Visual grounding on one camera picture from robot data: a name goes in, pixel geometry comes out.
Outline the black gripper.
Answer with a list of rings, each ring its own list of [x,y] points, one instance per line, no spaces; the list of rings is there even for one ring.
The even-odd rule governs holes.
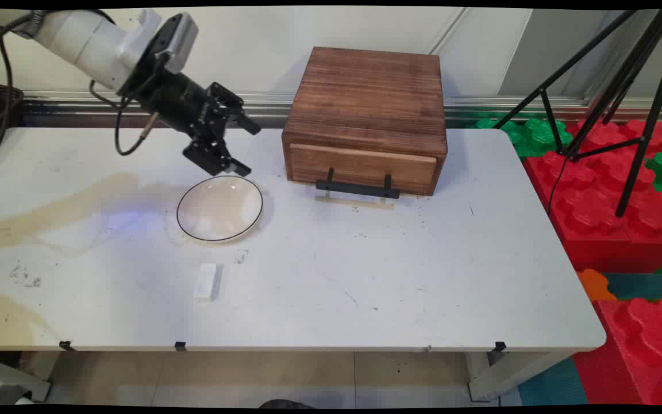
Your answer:
[[[167,57],[143,57],[137,68],[118,89],[117,120],[131,102],[170,128],[191,137],[182,155],[206,173],[234,173],[246,177],[252,172],[228,152],[224,133],[228,121],[252,135],[260,133],[244,110],[244,100],[218,82],[204,89],[188,76],[166,69]]]

